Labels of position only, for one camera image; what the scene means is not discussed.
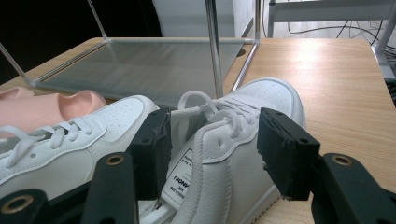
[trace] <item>metal rod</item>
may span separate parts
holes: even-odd
[[[379,39],[376,47],[375,47],[375,54],[383,54],[385,47],[388,44],[390,36],[393,33],[393,29],[396,25],[396,3],[393,3],[392,10],[390,12],[387,28],[385,29],[384,33],[382,34],[381,38]]]
[[[51,77],[51,76],[55,75],[56,73],[58,73],[61,70],[65,69],[70,64],[77,62],[81,58],[83,58],[83,57],[87,56],[88,54],[94,52],[95,50],[101,48],[105,44],[106,44],[106,41],[102,41],[101,43],[99,43],[99,44],[97,44],[97,45],[85,50],[84,52],[80,53],[76,57],[70,59],[69,61],[67,61],[65,63],[62,63],[61,65],[59,65],[59,66],[55,67],[54,69],[50,70],[48,73],[44,74],[43,76],[35,79],[34,83],[36,84],[37,82],[41,82],[41,81],[47,79],[48,77]]]
[[[6,48],[4,48],[4,46],[1,43],[0,43],[0,51],[3,52],[4,56],[6,56],[7,60],[11,63],[11,65],[14,67],[17,73],[26,81],[26,83],[29,86],[31,86],[32,80],[28,76],[26,76],[26,74],[23,72],[20,66],[15,62],[15,60],[11,57],[11,55],[8,53]]]
[[[221,78],[218,19],[217,19],[215,0],[206,0],[206,14],[207,14],[207,25],[209,28],[210,48],[212,52],[213,72],[215,76],[216,97],[220,98],[223,96],[224,92],[222,88],[222,78]]]
[[[256,39],[244,39],[244,44],[253,45],[256,43]]]
[[[268,4],[268,38],[274,37],[274,16],[276,0],[270,0]]]
[[[242,80],[245,77],[245,74],[248,70],[248,67],[250,66],[250,63],[253,59],[254,54],[256,53],[257,48],[259,47],[258,44],[253,45],[253,48],[251,49],[249,55],[247,56],[247,59],[245,60],[244,65],[242,66],[241,71],[239,72],[238,77],[236,78],[235,83],[233,84],[233,88],[231,89],[231,91],[235,91],[242,83]]]
[[[105,41],[107,41],[107,35],[106,35],[106,33],[105,33],[105,29],[103,28],[102,23],[101,23],[100,20],[99,20],[98,14],[96,14],[96,10],[95,10],[95,8],[93,7],[92,1],[91,1],[91,0],[88,0],[88,4],[90,5],[90,8],[91,8],[92,13],[93,13],[93,16],[95,17],[96,23],[98,24],[99,29],[100,29],[100,32],[102,33],[103,39],[104,39]]]
[[[253,45],[253,48],[251,49],[249,55],[247,56],[247,59],[245,60],[244,65],[242,66],[241,71],[238,74],[238,77],[235,80],[235,83],[233,84],[233,87],[231,88],[231,91],[235,91],[242,83],[242,80],[245,77],[245,74],[248,70],[248,67],[250,66],[251,61],[253,60],[253,56],[256,53],[257,48],[260,45],[260,18],[261,18],[261,0],[256,0],[256,6],[255,6],[255,44]]]
[[[260,24],[261,24],[261,20],[260,20],[260,18],[261,18],[261,11],[262,11],[262,5],[260,4],[260,2],[261,2],[261,0],[256,0],[256,4],[255,4],[255,15],[254,15],[254,19],[255,19],[255,28],[254,28],[254,31],[255,31],[255,40],[256,40],[256,44],[259,44],[260,45],[260,38],[261,38],[261,36],[260,36],[260,33],[261,33],[261,30],[262,29],[260,29]]]
[[[282,1],[276,3],[274,22],[387,20],[393,3],[394,0]]]

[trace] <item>shoelace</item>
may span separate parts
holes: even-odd
[[[249,124],[253,124],[254,119],[258,119],[260,115],[261,105],[254,99],[247,97],[243,99],[245,102],[242,102],[237,98],[227,96],[212,100],[208,95],[200,91],[189,91],[183,94],[178,102],[177,109],[185,109],[187,100],[193,95],[200,96],[206,101],[207,106],[200,107],[199,112],[209,112],[205,113],[208,121],[215,122],[221,119],[228,119],[231,122],[233,125],[231,138],[235,138],[241,132],[241,120],[238,115],[242,115]]]
[[[69,122],[64,121],[58,123],[55,127],[56,129],[50,126],[45,126],[37,129],[38,131],[42,130],[44,132],[51,133],[49,147],[52,149],[55,149],[61,145],[65,135],[67,135],[69,137],[69,140],[73,142],[78,138],[79,131],[82,131],[85,134],[92,133],[91,126],[87,124],[84,119],[81,118],[74,118],[71,119]],[[14,166],[17,161],[26,154],[30,147],[46,137],[44,133],[40,136],[32,136],[13,126],[0,127],[0,133],[12,133],[20,139],[15,147],[10,151],[10,155],[8,156],[8,160],[6,163],[6,168],[11,168],[12,166]]]

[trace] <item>sneaker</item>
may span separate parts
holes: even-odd
[[[146,116],[157,109],[149,98],[132,96],[29,134],[0,127],[16,136],[0,139],[0,197],[43,189],[51,200],[88,182],[96,162],[125,151]]]
[[[202,106],[186,108],[189,99]],[[252,223],[280,196],[257,151],[262,107],[304,127],[304,109],[285,81],[261,78],[218,100],[184,94],[171,113],[172,160],[162,205],[140,202],[140,223]]]

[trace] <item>cable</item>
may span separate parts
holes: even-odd
[[[389,52],[394,52],[394,53],[396,53],[396,50],[395,50],[395,49],[392,49],[392,48],[390,48],[390,47],[388,47],[388,46],[385,47],[385,50],[387,50],[387,51],[389,51]]]
[[[396,49],[395,47],[392,47],[392,46],[389,46],[389,45],[387,45],[387,48]]]
[[[389,57],[396,57],[396,53],[389,52],[389,51],[387,51],[387,50],[384,50],[384,53],[385,53],[387,56],[389,56]]]
[[[341,29],[340,33],[338,33],[336,38],[338,38],[338,36],[340,36],[340,34],[343,33],[343,30],[344,30],[344,28],[346,28],[348,22],[349,21],[346,21],[346,23],[344,24],[343,28]]]
[[[303,34],[303,33],[308,33],[308,32],[312,32],[312,31],[318,31],[318,30],[326,30],[326,29],[339,29],[339,28],[343,28],[343,26],[327,26],[327,27],[320,27],[320,28],[316,28],[316,29],[312,29],[312,30],[304,30],[304,31],[299,31],[299,32],[292,32],[290,30],[290,23],[288,22],[288,29],[289,29],[289,33],[292,35],[299,35],[299,34]],[[368,30],[356,27],[356,26],[350,26],[350,29],[356,29],[356,30],[360,30],[360,31],[364,31],[370,35],[372,35],[373,37],[375,37],[375,35],[373,33],[371,33]]]
[[[356,21],[356,24],[358,24],[358,27],[359,27],[359,29],[361,30],[361,27],[359,26],[359,22],[358,21]],[[364,33],[361,31],[361,34],[363,35],[363,37],[364,37],[364,39],[366,39],[367,40],[367,42],[369,42],[370,43],[370,40],[369,39],[367,39],[367,37],[364,35]]]
[[[352,30],[352,29],[351,29],[351,27],[352,27],[352,22],[353,22],[353,21],[351,21],[350,24],[349,24],[349,38],[350,38],[350,30]]]
[[[379,31],[381,30],[381,26],[382,26],[382,21],[381,21],[381,23],[379,23],[378,31],[376,32],[376,35],[375,35],[375,37],[374,37],[373,42],[371,43],[371,46],[374,44],[375,40],[376,40],[377,37],[378,37]]]
[[[370,27],[371,27],[371,28],[373,28],[373,29],[378,29],[378,28],[374,27],[374,26],[371,24],[370,21],[368,21],[368,22],[370,23]]]
[[[353,35],[353,36],[350,37],[350,38],[355,38],[355,37],[358,36],[358,35],[361,35],[361,32],[357,33],[356,35]]]
[[[265,26],[264,26],[264,12],[265,12],[265,3],[262,2],[262,31],[264,32],[264,37],[267,38],[267,35],[265,34]]]

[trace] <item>wooden desk surface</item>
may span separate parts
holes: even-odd
[[[30,75],[73,53],[66,52]],[[225,91],[231,89],[243,61],[235,61],[224,80]],[[369,44],[356,39],[263,39],[243,83],[259,77],[282,78],[299,92],[307,130],[321,143],[320,154],[351,156],[382,188],[396,192],[396,110]],[[26,85],[17,77],[0,91],[13,86]],[[310,202],[279,200],[257,223],[313,223]]]

